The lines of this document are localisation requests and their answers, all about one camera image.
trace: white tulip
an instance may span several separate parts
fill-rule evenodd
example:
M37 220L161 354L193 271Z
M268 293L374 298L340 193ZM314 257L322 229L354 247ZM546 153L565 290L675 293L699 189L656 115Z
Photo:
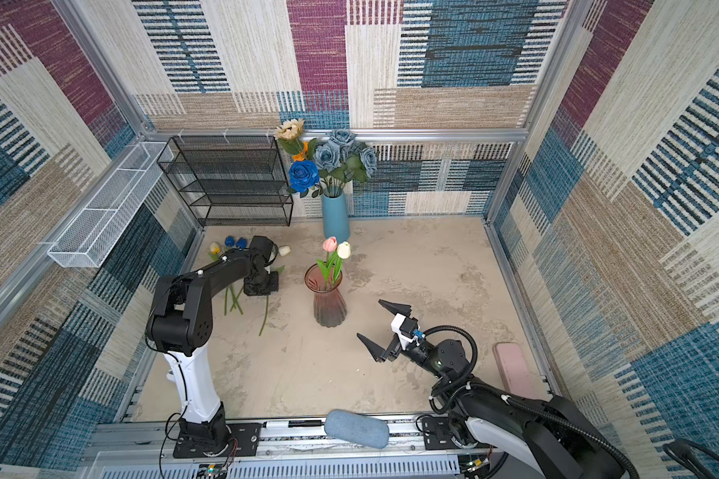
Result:
M352 255L352 247L349 245L348 241L344 241L343 243L339 244L336 251L338 252L338 257L342 260L345 260Z

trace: black wire shelf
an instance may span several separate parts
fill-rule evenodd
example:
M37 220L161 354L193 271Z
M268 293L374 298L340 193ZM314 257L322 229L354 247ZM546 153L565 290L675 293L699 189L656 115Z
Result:
M173 137L158 162L203 226L290 225L293 197L269 137Z

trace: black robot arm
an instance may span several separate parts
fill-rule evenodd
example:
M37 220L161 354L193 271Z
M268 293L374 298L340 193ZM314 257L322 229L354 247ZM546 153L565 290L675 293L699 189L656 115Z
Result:
M471 374L477 344L469 333L451 326L422 332L409 305L379 303L395 315L389 347L384 349L362 334L358 338L377 362L393 361L401 354L439 379L431 388L429 404L434 412L448 415L456 445L495 445L554 479L616 479L625 471L638 479L628 458L607 442L572 401L561 396L548 402L522 398L490 386ZM470 361L460 340L436 345L427 340L429 334L444 331L469 341Z
M248 249L230 249L218 261L192 273L161 276L146 324L146 337L154 341L155 349L191 356L213 331L211 298L237 280L244 278L248 296L277 291L278 273L266 269L276 248L269 238L253 236Z

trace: orange flower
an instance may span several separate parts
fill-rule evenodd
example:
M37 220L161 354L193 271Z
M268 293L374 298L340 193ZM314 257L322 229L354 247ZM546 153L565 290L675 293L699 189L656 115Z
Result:
M309 143L304 143L304 151L294 156L293 161L304 161L307 158L307 151L309 151Z

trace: vase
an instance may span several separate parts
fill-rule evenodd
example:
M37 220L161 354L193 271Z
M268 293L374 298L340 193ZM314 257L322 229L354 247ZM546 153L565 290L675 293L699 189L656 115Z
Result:
M322 195L322 228L326 238L335 236L339 243L349 239L349 213L344 192L335 198Z
M336 327L346 319L346 302L338 291L343 279L344 273L341 272L337 281L326 285L325 277L316 264L304 275L304 282L314 292L314 319L322 326Z

